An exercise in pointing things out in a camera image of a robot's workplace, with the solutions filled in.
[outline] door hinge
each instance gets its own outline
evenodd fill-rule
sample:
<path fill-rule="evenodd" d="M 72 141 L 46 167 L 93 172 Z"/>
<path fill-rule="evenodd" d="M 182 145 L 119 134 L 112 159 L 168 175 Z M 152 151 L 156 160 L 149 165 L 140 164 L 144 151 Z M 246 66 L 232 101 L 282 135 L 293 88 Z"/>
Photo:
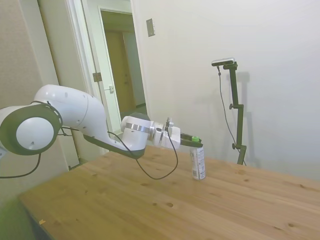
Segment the door hinge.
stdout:
<path fill-rule="evenodd" d="M 93 81 L 95 83 L 102 82 L 101 72 L 95 72 L 92 75 L 93 75 Z"/>

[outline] wooden door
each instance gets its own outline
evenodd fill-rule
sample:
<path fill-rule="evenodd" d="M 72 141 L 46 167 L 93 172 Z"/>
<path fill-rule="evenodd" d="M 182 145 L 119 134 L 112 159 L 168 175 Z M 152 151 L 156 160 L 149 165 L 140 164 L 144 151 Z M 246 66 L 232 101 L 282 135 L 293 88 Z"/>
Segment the wooden door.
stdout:
<path fill-rule="evenodd" d="M 122 32 L 105 32 L 116 97 L 121 113 L 136 109 Z"/>

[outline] black cable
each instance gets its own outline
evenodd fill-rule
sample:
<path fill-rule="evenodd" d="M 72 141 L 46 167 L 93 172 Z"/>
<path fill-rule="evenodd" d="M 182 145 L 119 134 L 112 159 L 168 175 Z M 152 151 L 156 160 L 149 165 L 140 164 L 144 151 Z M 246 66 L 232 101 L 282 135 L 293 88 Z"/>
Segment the black cable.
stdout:
<path fill-rule="evenodd" d="M 41 153 L 39 154 L 38 162 L 36 163 L 36 166 L 32 171 L 30 171 L 26 174 L 17 175 L 17 176 L 0 176 L 0 179 L 16 179 L 16 178 L 22 178 L 22 177 L 28 176 L 28 175 L 32 174 L 35 170 L 37 170 L 37 168 L 39 167 L 39 164 L 40 164 L 40 160 L 41 160 Z"/>
<path fill-rule="evenodd" d="M 164 178 L 168 177 L 170 174 L 172 174 L 172 173 L 177 169 L 178 163 L 179 163 L 178 154 L 177 154 L 177 151 L 176 151 L 176 148 L 175 148 L 173 142 L 171 141 L 170 134 L 169 134 L 169 132 L 168 132 L 168 127 L 166 127 L 165 130 L 166 130 L 166 132 L 168 133 L 168 137 L 169 137 L 170 143 L 171 143 L 171 145 L 172 145 L 172 147 L 173 147 L 173 150 L 174 150 L 174 153 L 175 153 L 176 164 L 175 164 L 175 167 L 173 168 L 172 171 L 170 171 L 168 174 L 166 174 L 166 175 L 164 175 L 164 176 L 162 176 L 162 177 L 153 177 L 153 176 L 151 176 L 149 173 L 147 173 L 146 170 L 144 170 L 144 168 L 143 168 L 143 167 L 141 166 L 141 164 L 139 163 L 137 156 L 134 155 L 134 153 L 133 153 L 133 152 L 127 147 L 127 145 L 121 140 L 121 138 L 118 137 L 118 135 L 116 135 L 115 133 L 113 133 L 113 132 L 111 132 L 111 131 L 108 131 L 108 133 L 116 136 L 116 137 L 119 139 L 119 141 L 123 144 L 123 146 L 124 146 L 124 147 L 129 151 L 129 153 L 133 156 L 133 158 L 135 159 L 135 161 L 136 161 L 136 163 L 139 165 L 139 167 L 142 169 L 142 171 L 143 171 L 149 178 L 151 178 L 151 179 L 153 179 L 153 180 L 161 180 L 161 179 L 164 179 Z"/>
<path fill-rule="evenodd" d="M 75 128 L 62 126 L 62 127 L 61 127 L 61 131 L 62 131 L 63 133 L 62 133 L 62 134 L 58 134 L 58 136 L 72 137 L 72 135 L 66 134 L 65 131 L 64 131 L 64 129 L 79 131 L 78 129 L 75 129 Z"/>
<path fill-rule="evenodd" d="M 221 101 L 222 101 L 222 106 L 223 106 L 223 112 L 224 112 L 224 119 L 225 119 L 225 122 L 226 122 L 226 126 L 228 127 L 228 130 L 229 130 L 229 133 L 231 134 L 231 137 L 233 139 L 233 142 L 234 142 L 234 145 L 236 145 L 236 140 L 235 140 L 235 137 L 234 135 L 232 134 L 231 130 L 230 130 L 230 127 L 229 127 L 229 123 L 228 123 L 228 119 L 227 119 L 227 114 L 226 114 L 226 107 L 225 107 L 225 102 L 224 102 L 224 98 L 222 96 L 222 90 L 221 90 L 221 72 L 220 72 L 220 68 L 219 66 L 216 67 L 218 69 L 218 72 L 219 72 L 219 85 L 220 85 L 220 96 L 221 96 Z"/>

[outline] floor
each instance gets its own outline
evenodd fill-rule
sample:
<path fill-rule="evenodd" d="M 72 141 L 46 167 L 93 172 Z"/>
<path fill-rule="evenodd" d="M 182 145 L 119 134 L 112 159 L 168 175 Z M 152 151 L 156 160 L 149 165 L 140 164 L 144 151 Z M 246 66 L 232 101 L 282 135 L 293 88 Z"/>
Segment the floor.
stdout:
<path fill-rule="evenodd" d="M 121 120 L 124 119 L 125 116 L 129 116 L 130 114 L 133 114 L 133 113 L 147 114 L 147 107 L 144 105 L 144 106 L 137 107 L 132 111 L 120 112 Z"/>

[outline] green cap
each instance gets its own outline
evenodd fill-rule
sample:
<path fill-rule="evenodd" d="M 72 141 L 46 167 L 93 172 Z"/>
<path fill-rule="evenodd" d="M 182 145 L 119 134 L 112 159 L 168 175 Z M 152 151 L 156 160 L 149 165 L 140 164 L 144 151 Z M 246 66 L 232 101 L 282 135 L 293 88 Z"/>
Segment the green cap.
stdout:
<path fill-rule="evenodd" d="M 200 141 L 200 139 L 199 139 L 198 136 L 193 136 L 192 137 L 192 142 L 199 142 L 199 141 Z"/>

